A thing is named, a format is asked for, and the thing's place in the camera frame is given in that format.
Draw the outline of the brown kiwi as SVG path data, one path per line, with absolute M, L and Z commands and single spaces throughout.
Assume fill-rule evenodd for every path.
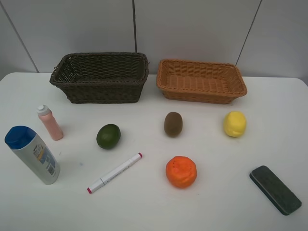
M 180 135 L 183 128 L 183 120 L 179 113 L 170 112 L 167 114 L 164 121 L 164 131 L 170 137 Z

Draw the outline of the green lime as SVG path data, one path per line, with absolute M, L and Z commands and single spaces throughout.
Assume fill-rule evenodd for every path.
M 107 124 L 99 130 L 96 142 L 100 148 L 109 150 L 118 144 L 120 138 L 120 128 L 115 124 Z

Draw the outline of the orange mandarin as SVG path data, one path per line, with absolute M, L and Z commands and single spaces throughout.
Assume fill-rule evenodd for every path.
M 166 165 L 166 177 L 173 186 L 187 188 L 197 178 L 196 164 L 188 157 L 175 156 Z

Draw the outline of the yellow lemon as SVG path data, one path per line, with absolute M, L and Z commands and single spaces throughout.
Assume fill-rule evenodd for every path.
M 246 125 L 246 117 L 242 112 L 231 111 L 224 118 L 223 129 L 228 136 L 238 138 L 245 133 Z

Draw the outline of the white marker pink caps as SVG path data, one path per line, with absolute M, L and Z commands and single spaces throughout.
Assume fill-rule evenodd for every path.
M 105 174 L 104 176 L 100 177 L 97 181 L 95 181 L 91 186 L 87 188 L 87 191 L 89 194 L 94 193 L 101 187 L 108 184 L 110 181 L 112 181 L 114 178 L 122 174 L 127 169 L 131 168 L 135 163 L 137 163 L 140 159 L 142 159 L 142 154 L 138 153 L 134 155 L 132 158 L 128 159 L 109 173 Z

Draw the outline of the small pink bottle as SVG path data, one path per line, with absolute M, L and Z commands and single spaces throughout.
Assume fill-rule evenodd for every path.
M 37 114 L 54 141 L 60 140 L 64 137 L 63 131 L 48 106 L 40 105 L 37 108 Z

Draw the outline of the white bottle blue cap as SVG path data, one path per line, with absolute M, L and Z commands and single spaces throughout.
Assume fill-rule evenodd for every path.
M 14 126 L 8 131 L 4 141 L 44 184 L 56 182 L 60 165 L 34 130 L 27 126 Z

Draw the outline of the dark felt whiteboard eraser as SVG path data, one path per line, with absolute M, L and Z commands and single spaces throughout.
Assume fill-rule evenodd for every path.
M 284 216 L 302 206 L 299 198 L 267 166 L 254 169 L 249 177 Z

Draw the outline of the light brown wicker basket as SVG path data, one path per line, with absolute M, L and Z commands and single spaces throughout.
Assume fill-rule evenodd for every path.
M 171 100 L 229 104 L 247 94 L 239 69 L 233 64 L 163 59 L 156 85 Z

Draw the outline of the dark brown wicker basket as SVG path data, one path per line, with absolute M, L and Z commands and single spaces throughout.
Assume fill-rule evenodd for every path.
M 71 103 L 136 103 L 149 74 L 147 56 L 138 52 L 71 53 L 51 74 L 50 83 Z

